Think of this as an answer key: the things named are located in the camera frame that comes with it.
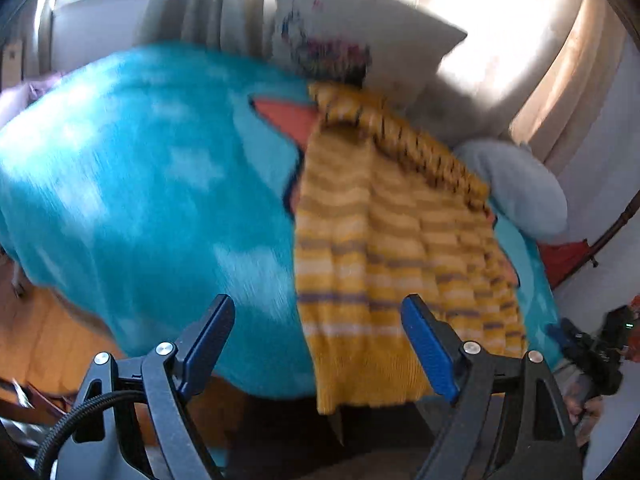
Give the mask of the yellow striped knit sweater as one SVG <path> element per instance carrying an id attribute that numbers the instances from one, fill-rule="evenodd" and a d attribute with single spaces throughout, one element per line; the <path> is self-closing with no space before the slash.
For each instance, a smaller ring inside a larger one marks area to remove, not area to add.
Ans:
<path id="1" fill-rule="evenodd" d="M 294 275 L 318 411 L 432 392 L 400 322 L 411 294 L 460 338 L 522 356 L 515 274 L 487 184 L 380 96 L 333 82 L 309 95 L 318 118 L 299 180 Z"/>

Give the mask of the light blue plush pillow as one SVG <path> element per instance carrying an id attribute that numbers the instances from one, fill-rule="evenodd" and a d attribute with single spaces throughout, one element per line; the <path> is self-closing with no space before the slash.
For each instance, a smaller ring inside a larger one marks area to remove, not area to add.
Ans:
<path id="1" fill-rule="evenodd" d="M 558 179 L 528 148 L 500 140 L 466 141 L 457 159 L 490 187 L 490 197 L 525 234 L 548 242 L 567 226 L 566 196 Z"/>

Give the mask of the beige curtain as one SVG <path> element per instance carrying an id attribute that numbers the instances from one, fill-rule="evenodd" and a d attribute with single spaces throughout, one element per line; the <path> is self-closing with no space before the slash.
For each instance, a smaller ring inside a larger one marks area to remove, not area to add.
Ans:
<path id="1" fill-rule="evenodd" d="M 503 136 L 553 171 L 599 115 L 625 42 L 606 0 L 399 0 L 466 32 L 416 102 L 394 104 L 449 144 Z M 175 39 L 272 62 L 276 0 L 148 0 L 137 44 Z"/>

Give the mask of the white floral cushion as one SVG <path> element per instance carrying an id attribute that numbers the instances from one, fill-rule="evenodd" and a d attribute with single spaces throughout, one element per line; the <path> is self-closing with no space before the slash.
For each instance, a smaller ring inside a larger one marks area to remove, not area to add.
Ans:
<path id="1" fill-rule="evenodd" d="M 466 32 L 399 0 L 276 0 L 272 62 L 313 80 L 416 102 Z"/>

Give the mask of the red fabric item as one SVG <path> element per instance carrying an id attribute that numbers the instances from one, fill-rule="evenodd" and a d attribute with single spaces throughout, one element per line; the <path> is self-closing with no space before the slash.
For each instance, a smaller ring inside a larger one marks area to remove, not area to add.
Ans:
<path id="1" fill-rule="evenodd" d="M 574 265 L 588 254 L 589 249 L 586 240 L 559 245 L 539 244 L 539 255 L 550 287 L 558 286 L 570 274 Z"/>

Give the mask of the teal cartoon fleece blanket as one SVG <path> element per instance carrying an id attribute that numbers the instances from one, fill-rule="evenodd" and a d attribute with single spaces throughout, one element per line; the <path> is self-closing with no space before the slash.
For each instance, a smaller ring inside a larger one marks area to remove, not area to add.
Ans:
<path id="1" fill-rule="evenodd" d="M 2 248 L 130 356 L 228 295 L 235 322 L 216 374 L 253 396 L 317 397 L 294 275 L 311 84 L 188 44 L 75 70 L 1 130 Z M 525 352 L 556 363 L 537 247 L 490 195 L 488 205 Z"/>

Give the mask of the lavender cloth pile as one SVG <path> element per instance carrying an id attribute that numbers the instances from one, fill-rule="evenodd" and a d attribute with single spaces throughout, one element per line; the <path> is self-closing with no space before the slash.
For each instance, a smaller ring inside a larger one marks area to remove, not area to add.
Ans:
<path id="1" fill-rule="evenodd" d="M 0 127 L 4 127 L 29 105 L 53 89 L 62 77 L 61 73 L 53 73 L 24 80 L 15 87 L 3 90 L 0 96 Z"/>

